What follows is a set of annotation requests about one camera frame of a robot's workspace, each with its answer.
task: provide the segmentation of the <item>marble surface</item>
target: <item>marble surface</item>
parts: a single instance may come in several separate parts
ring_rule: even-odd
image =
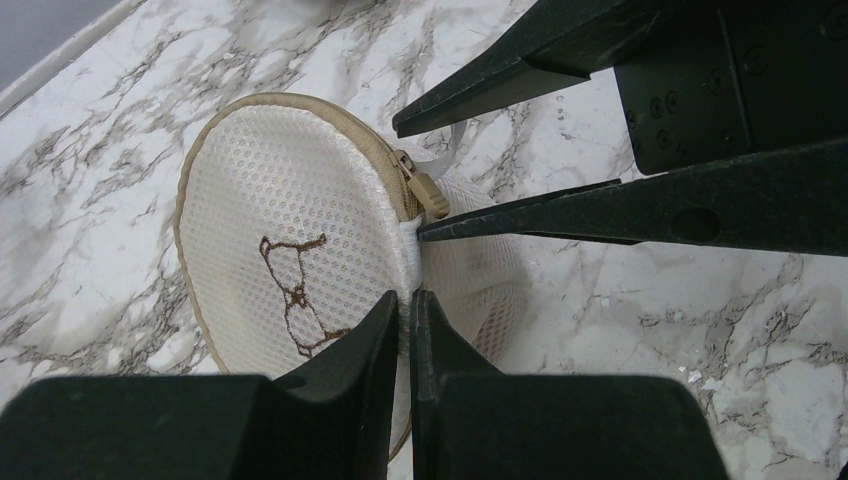
[[[183,157],[217,110],[286,90],[390,131],[531,4],[140,5],[0,120],[0,405],[46,375],[215,371],[171,220]],[[443,133],[417,141],[445,148]],[[611,72],[472,121],[458,168],[498,201],[639,176]],[[836,478],[848,259],[522,242],[532,309],[505,370],[677,378],[734,478]],[[407,445],[390,477],[411,479],[410,462]]]

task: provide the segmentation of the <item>zipper pull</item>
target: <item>zipper pull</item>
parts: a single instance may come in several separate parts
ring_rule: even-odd
[[[394,154],[398,167],[406,177],[406,185],[424,206],[424,210],[437,219],[448,216],[450,213],[448,199],[430,175],[416,170],[415,164],[403,150],[395,150]]]

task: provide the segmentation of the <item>white mesh bag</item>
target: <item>white mesh bag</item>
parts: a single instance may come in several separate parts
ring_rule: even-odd
[[[433,158],[396,147],[413,161]],[[494,204],[453,170],[436,183],[452,215]],[[492,362],[526,308],[527,276],[512,238],[419,247],[415,230],[428,216],[395,147],[343,109],[285,93],[228,106],[186,158],[174,220],[189,298],[219,368],[282,376],[396,290],[393,457],[410,431],[404,340],[413,291],[434,291],[453,327]]]

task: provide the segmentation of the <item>black robotic claw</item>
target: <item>black robotic claw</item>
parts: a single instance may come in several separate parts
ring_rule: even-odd
[[[537,2],[489,50],[398,113],[398,134],[612,66],[639,170],[668,174],[471,212],[422,227],[419,238],[520,233],[848,255],[848,41],[833,27],[839,5]]]

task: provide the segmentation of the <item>white strap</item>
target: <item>white strap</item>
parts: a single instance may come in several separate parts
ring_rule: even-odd
[[[462,137],[465,135],[465,127],[467,124],[468,121],[463,120],[451,125],[451,139],[448,143],[448,151],[433,161],[420,163],[415,162],[415,168],[430,175],[433,180],[438,180],[439,177],[444,175],[453,163],[454,158],[456,158],[456,152],[459,150],[459,144],[462,142]]]

